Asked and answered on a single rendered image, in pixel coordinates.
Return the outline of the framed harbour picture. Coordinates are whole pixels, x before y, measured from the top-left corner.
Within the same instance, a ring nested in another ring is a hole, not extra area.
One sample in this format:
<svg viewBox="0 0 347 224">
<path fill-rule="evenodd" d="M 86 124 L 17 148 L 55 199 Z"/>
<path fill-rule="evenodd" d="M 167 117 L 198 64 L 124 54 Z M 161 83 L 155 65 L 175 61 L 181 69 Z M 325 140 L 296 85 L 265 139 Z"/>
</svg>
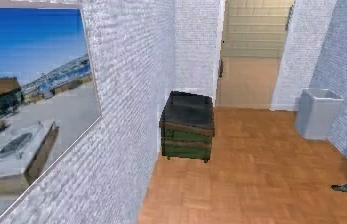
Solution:
<svg viewBox="0 0 347 224">
<path fill-rule="evenodd" d="M 0 216 L 99 116 L 82 9 L 0 0 Z"/>
</svg>

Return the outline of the pale grey square bin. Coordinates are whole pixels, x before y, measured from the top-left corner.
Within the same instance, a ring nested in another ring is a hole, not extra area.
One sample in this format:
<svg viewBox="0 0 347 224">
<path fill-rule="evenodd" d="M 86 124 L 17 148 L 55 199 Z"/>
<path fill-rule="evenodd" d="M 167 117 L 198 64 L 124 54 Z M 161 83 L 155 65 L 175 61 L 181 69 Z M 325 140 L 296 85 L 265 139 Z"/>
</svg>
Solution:
<svg viewBox="0 0 347 224">
<path fill-rule="evenodd" d="M 295 129 L 304 139 L 325 140 L 343 102 L 344 99 L 330 89 L 304 89 L 296 114 Z"/>
</svg>

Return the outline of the green and black drawer chest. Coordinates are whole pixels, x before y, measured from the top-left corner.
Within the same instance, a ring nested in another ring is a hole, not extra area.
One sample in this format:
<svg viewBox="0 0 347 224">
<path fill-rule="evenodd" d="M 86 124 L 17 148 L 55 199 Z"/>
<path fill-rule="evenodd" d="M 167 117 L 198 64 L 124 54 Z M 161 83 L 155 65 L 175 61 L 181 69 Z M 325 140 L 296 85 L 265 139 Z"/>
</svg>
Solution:
<svg viewBox="0 0 347 224">
<path fill-rule="evenodd" d="M 211 158 L 215 136 L 213 102 L 209 96 L 172 91 L 164 106 L 159 127 L 162 155 L 200 159 Z"/>
</svg>

